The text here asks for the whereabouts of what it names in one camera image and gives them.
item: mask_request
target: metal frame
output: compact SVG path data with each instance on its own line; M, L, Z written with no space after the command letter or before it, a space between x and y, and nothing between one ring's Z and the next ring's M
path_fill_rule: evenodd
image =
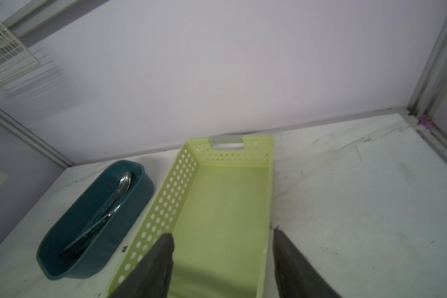
M45 143L31 131L26 129L23 125L18 123L15 119L8 116L4 111L0 109L0 126L11 132L18 139L22 140L26 144L30 145L33 149L42 153L54 161L60 167L66 169L73 165L73 163L61 153L53 149L50 145Z
M61 14L80 0L32 0L3 23L18 38Z
M433 115L447 92L447 19L417 83L408 109L417 117Z

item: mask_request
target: white table surface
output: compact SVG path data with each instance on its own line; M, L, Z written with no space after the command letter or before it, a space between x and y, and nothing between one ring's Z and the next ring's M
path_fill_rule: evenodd
M399 114L274 133L271 221L342 297L447 297L447 165ZM126 158L158 187L177 150ZM48 230L113 161L68 168L0 245L0 297L103 297L144 212L104 268L50 281ZM278 297L269 250L265 297Z

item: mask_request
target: metal spoon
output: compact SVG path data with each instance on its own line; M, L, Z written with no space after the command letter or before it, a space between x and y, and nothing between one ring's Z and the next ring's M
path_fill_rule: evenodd
M127 171L127 172L124 173L124 175L121 177L121 179L119 181L118 193L116 194L114 199L111 201L111 203L109 203L109 205L106 207L106 209L104 209L104 211L101 212L101 214L100 214L100 216L98 216L98 218L101 218L101 217L103 217L103 215L109 213L108 210L114 204L116 199L119 198L120 196L122 196L123 194L125 194L128 191L129 185L131 184L131 177L132 177L131 172Z

